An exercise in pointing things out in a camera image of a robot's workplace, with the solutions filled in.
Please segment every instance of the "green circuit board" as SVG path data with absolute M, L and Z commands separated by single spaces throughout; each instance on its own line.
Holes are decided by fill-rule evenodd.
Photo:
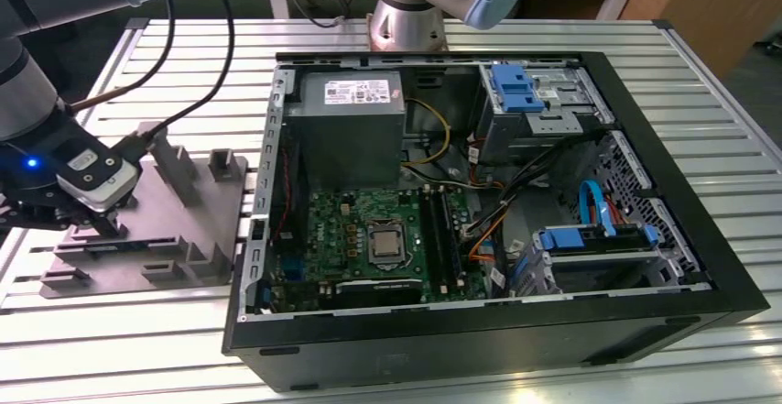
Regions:
M 427 251 L 419 209 L 419 191 L 315 192 L 309 200 L 307 255 L 303 278 L 289 284 L 285 311 L 316 311 L 317 290 L 325 283 L 360 279 L 419 279 L 421 302 L 479 300 L 485 298 L 484 275 L 477 268 L 467 272 L 464 287 L 441 292 L 428 283 Z M 471 221 L 464 194 L 451 191 L 447 203 L 452 224 Z M 401 232 L 403 261 L 372 263 L 369 232 L 392 225 Z

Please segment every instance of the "ram slot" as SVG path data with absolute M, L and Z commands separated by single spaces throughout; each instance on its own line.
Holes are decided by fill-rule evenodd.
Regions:
M 448 205 L 448 197 L 444 191 L 439 191 L 432 197 L 437 210 L 439 232 L 441 236 L 441 263 L 444 265 L 448 285 L 451 287 L 463 287 L 464 280 L 461 279 L 461 261 L 459 256 L 459 244 L 456 238 L 456 231 L 453 228 L 453 217 L 451 216 L 451 207 Z
M 445 282 L 441 278 L 440 239 L 436 228 L 432 193 L 417 192 L 417 210 L 420 212 L 420 233 L 424 239 L 424 251 L 427 253 L 427 273 L 431 291 L 447 292 Z

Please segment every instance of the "motherboard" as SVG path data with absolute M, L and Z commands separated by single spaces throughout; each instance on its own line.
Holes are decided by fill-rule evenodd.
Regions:
M 313 192 L 307 253 L 281 256 L 280 311 L 485 298 L 456 241 L 471 221 L 455 190 Z

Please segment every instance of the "power supply label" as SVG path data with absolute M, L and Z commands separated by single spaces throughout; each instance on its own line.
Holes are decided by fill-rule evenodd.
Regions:
M 325 104 L 389 104 L 388 81 L 333 81 L 325 84 Z

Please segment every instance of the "power cable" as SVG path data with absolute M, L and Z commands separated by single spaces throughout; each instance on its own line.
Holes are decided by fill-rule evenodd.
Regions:
M 141 135 L 141 138 L 144 139 L 144 141 L 147 141 L 147 143 L 152 142 L 155 135 L 164 128 L 167 128 L 173 122 L 176 122 L 183 117 L 185 117 L 189 113 L 192 113 L 204 104 L 207 104 L 209 102 L 209 100 L 215 97 L 215 95 L 217 95 L 220 88 L 223 88 L 224 79 L 228 76 L 228 72 L 231 71 L 231 62 L 233 61 L 233 50 L 236 48 L 236 26 L 233 23 L 233 11 L 231 9 L 231 2 L 228 0 L 221 0 L 221 1 L 223 1 L 223 7 L 224 7 L 225 20 L 228 23 L 228 51 L 227 51 L 227 54 L 224 57 L 224 65 L 223 65 L 223 70 L 220 71 L 220 76 L 217 77 L 217 82 L 213 84 L 211 91 L 207 93 L 207 95 L 197 102 L 195 102 L 187 108 L 184 108 L 181 111 L 179 111 L 176 114 L 173 114 L 169 118 L 167 118 L 163 122 L 160 122 L 149 130 L 149 132 L 147 132 Z
M 173 7 L 173 0 L 167 0 L 167 15 L 168 15 L 167 44 L 163 47 L 163 53 L 160 54 L 160 59 L 157 59 L 157 62 L 155 62 L 155 64 L 152 65 L 152 68 L 149 69 L 149 71 L 147 71 L 147 74 L 144 74 L 141 76 L 141 78 L 137 81 L 135 81 L 133 83 L 131 83 L 129 85 L 127 85 L 121 88 L 117 88 L 112 91 L 108 91 L 108 92 L 97 95 L 96 97 L 90 97 L 90 98 L 84 99 L 80 102 L 76 102 L 74 104 L 72 104 L 70 110 L 72 110 L 73 114 L 77 113 L 78 111 L 93 108 L 97 105 L 104 104 L 109 100 L 113 100 L 117 97 L 128 94 L 136 88 L 143 86 L 144 83 L 147 83 L 147 81 L 152 78 L 152 76 L 155 74 L 157 74 L 157 72 L 160 71 L 160 68 L 163 67 L 163 64 L 165 63 L 165 61 L 168 59 L 168 53 L 171 52 L 171 48 L 173 47 L 173 35 L 176 32 L 176 9 Z

